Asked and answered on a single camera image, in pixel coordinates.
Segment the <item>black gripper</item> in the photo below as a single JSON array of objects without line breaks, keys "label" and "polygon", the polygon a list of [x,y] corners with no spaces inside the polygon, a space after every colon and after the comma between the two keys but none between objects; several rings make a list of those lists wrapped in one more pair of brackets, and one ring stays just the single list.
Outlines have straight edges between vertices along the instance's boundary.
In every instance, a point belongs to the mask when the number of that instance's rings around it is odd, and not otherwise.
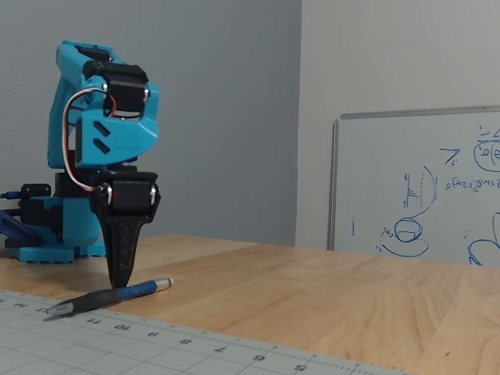
[{"label": "black gripper", "polygon": [[127,286],[133,272],[141,228],[151,223],[161,195],[158,175],[141,171],[98,171],[89,175],[96,188],[91,210],[98,217],[113,288]]}]

